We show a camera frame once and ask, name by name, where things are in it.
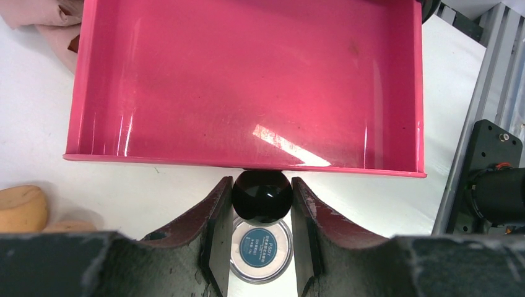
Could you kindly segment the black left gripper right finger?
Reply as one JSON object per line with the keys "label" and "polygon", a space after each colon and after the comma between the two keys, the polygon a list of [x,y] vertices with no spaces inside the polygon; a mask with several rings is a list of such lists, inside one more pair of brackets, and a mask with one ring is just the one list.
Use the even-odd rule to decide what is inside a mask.
{"label": "black left gripper right finger", "polygon": [[298,296],[523,296],[520,235],[385,238],[292,178]]}

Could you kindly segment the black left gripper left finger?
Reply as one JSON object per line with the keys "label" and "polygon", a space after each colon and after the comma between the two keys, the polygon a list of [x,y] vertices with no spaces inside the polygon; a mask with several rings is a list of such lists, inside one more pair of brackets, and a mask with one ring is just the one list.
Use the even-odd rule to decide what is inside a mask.
{"label": "black left gripper left finger", "polygon": [[133,240],[116,231],[4,233],[2,296],[226,296],[232,186]]}

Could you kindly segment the pink top drawer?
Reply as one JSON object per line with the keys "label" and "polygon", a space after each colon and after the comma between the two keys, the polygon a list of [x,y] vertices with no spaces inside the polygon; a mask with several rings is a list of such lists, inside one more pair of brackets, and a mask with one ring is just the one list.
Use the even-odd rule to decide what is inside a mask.
{"label": "pink top drawer", "polygon": [[421,1],[86,1],[63,157],[425,177]]}

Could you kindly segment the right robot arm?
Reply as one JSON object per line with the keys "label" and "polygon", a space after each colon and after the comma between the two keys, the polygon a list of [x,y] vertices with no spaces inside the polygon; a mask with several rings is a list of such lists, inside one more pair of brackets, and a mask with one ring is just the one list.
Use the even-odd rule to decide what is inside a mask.
{"label": "right robot arm", "polygon": [[487,234],[524,228],[522,141],[495,123],[474,124],[446,234]]}

